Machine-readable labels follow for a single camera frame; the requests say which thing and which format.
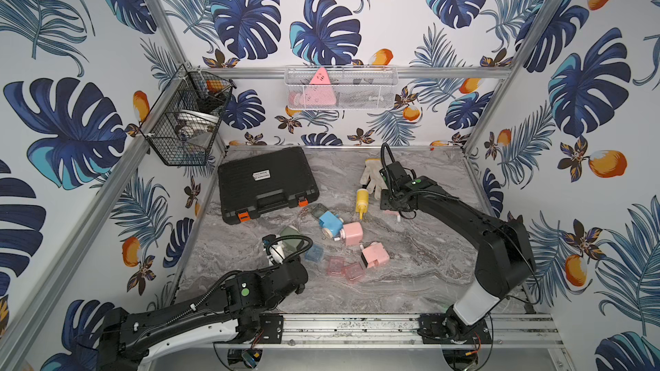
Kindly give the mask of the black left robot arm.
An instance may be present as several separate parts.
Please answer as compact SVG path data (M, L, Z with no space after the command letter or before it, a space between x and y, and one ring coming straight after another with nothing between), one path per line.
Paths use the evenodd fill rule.
M104 318L97 346L98 370L137 370L141 362L204 341L239 344L261 331L261 314L286 297L302 294L309 274L301 255L313 247L306 235L276 237L270 252L284 240L300 240L297 251L281 262L252 270L229 271L206 293L155 311L130 314L117 307Z

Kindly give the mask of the yellow pencil sharpener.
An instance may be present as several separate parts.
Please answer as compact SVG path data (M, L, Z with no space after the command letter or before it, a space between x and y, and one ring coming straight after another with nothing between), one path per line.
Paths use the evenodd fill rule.
M368 212L370 202L370 193L365 188L360 188L356 192L355 212L359 215L359 219L363 220L364 215Z

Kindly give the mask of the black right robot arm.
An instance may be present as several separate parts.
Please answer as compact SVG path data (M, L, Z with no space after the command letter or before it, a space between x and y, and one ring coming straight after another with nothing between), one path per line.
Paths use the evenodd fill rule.
M536 274L536 261L524 224L502 221L448 193L435 180L408 171L388 144L380 149L386 185L381 208L400 214L421 212L454 230L477 252L474 280L443 314L421 316L418 334L428 341L458 344L486 325L486 316Z

